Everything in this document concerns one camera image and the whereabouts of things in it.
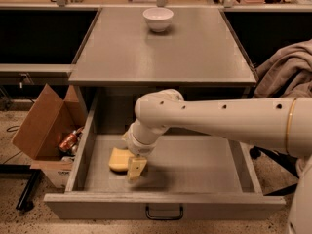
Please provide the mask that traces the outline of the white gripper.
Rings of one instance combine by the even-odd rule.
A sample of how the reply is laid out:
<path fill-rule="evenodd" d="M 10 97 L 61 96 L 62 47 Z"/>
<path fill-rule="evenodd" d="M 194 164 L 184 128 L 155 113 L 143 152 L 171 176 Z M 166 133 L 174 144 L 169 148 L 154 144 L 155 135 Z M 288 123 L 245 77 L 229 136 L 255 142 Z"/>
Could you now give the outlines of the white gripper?
<path fill-rule="evenodd" d="M 147 159 L 145 157 L 154 150 L 156 143 L 143 144 L 139 142 L 135 138 L 133 126 L 130 126 L 129 129 L 122 134 L 122 140 L 126 142 L 128 149 L 135 156 L 142 156 L 131 157 L 128 161 L 127 178 L 129 181 L 135 181 L 140 177 L 147 164 Z"/>

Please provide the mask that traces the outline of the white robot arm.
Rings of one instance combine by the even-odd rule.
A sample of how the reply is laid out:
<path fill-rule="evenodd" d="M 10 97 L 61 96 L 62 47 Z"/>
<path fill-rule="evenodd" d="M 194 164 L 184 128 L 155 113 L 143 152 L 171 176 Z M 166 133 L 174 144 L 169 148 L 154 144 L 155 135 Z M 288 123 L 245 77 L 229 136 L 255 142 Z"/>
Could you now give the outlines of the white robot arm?
<path fill-rule="evenodd" d="M 311 234 L 311 108 L 311 97 L 186 101 L 177 90 L 163 90 L 138 99 L 125 141 L 132 153 L 146 156 L 169 128 L 184 128 L 304 159 L 286 234 Z"/>

